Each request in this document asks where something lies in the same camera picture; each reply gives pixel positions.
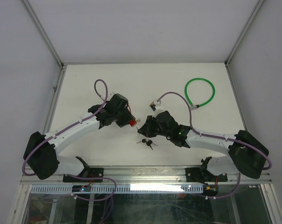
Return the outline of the red cable padlock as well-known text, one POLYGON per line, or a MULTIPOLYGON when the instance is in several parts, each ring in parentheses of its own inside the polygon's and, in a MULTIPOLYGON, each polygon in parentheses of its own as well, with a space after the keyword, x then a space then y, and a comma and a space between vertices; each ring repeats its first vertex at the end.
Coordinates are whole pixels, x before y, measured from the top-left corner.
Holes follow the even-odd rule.
POLYGON ((129 106, 129 104, 127 104, 127 108, 128 108, 128 111, 129 111, 129 113, 130 113, 130 120, 129 120, 129 125, 131 126, 131 127, 134 127, 136 124, 137 124, 137 120, 136 120, 136 118, 133 116, 133 114, 132 114, 132 111, 131 111, 131 107, 129 106))

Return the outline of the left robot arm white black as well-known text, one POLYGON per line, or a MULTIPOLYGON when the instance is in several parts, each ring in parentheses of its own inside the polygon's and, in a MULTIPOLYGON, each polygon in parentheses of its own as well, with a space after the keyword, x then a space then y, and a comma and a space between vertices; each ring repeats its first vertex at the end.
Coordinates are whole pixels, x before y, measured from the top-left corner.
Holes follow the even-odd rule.
POLYGON ((45 180, 52 175, 73 175, 79 181, 92 178, 90 166, 80 157, 63 157, 60 153, 81 137, 116 123, 134 126, 136 119, 128 108, 128 99, 114 94, 102 105, 94 105, 74 123, 58 130, 31 134, 23 159, 33 175, 45 180))

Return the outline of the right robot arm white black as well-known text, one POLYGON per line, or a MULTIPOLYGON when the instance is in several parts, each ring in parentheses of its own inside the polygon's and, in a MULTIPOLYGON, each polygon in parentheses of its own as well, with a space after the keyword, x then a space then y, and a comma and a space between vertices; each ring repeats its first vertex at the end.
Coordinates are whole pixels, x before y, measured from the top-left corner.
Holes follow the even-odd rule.
POLYGON ((206 181, 229 172, 259 179, 269 155, 269 150, 246 130, 240 130, 237 134, 203 133, 179 124, 168 111, 147 116, 138 133, 147 138, 166 137, 178 147, 221 153, 221 157, 209 156, 201 161, 200 176, 206 181))

